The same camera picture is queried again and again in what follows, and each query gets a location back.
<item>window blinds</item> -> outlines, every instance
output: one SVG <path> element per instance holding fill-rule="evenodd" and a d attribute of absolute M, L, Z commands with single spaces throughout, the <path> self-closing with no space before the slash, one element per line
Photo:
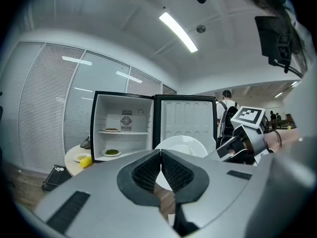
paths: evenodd
<path fill-rule="evenodd" d="M 127 93 L 147 96 L 162 94 L 161 82 L 133 68 L 131 69 L 130 76 L 138 80 L 129 79 Z"/>
<path fill-rule="evenodd" d="M 129 66 L 87 52 L 79 64 L 66 101 L 64 119 L 65 151 L 81 144 L 90 134 L 90 120 L 95 91 L 124 93 Z"/>
<path fill-rule="evenodd" d="M 0 143 L 6 161 L 23 167 L 18 139 L 18 111 L 25 80 L 43 44 L 20 43 L 12 52 L 0 79 Z"/>
<path fill-rule="evenodd" d="M 18 130 L 27 169 L 50 172 L 64 165 L 62 125 L 65 98 L 77 62 L 84 51 L 46 44 L 34 62 L 21 98 Z"/>

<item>mini fridge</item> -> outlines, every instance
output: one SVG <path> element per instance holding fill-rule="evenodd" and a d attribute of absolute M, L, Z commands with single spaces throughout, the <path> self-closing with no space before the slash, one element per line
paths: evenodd
<path fill-rule="evenodd" d="M 118 132 L 104 131 L 107 128 Z M 217 137 L 215 98 L 97 91 L 90 130 L 93 162 L 155 149 L 165 139 L 178 135 L 193 137 L 212 152 Z M 122 154 L 106 157 L 101 154 L 104 149 Z"/>

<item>white shirt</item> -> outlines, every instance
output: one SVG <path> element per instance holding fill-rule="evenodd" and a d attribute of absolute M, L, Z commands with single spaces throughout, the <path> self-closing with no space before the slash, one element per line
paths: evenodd
<path fill-rule="evenodd" d="M 228 109 L 232 106 L 235 106 L 235 102 L 232 100 L 223 100 L 222 102 L 227 106 Z M 222 104 L 217 103 L 217 119 L 219 119 L 220 122 L 222 120 L 222 116 L 223 116 L 224 112 L 225 112 L 225 110 L 224 110 L 224 107 L 222 106 Z M 219 135 L 220 135 L 220 124 L 218 126 L 217 137 L 219 137 Z"/>

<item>backpack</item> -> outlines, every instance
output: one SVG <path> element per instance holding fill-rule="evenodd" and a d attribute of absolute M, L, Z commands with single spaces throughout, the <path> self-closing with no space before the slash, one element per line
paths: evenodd
<path fill-rule="evenodd" d="M 234 106 L 230 107 L 228 109 L 228 107 L 225 105 L 224 102 L 220 101 L 219 102 L 223 108 L 224 108 L 224 113 L 222 116 L 222 119 L 220 121 L 220 138 L 231 138 L 233 135 L 233 130 L 234 127 L 231 123 L 231 118 L 233 118 L 233 116 L 238 112 L 238 103 L 235 103 Z"/>

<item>fridge shelf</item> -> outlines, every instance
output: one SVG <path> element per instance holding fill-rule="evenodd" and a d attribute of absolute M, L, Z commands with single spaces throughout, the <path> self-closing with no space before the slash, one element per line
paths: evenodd
<path fill-rule="evenodd" d="M 137 132 L 137 131 L 118 131 L 118 132 L 107 132 L 103 130 L 99 130 L 98 133 L 101 134 L 112 134 L 112 135 L 148 135 L 150 134 L 147 131 Z"/>

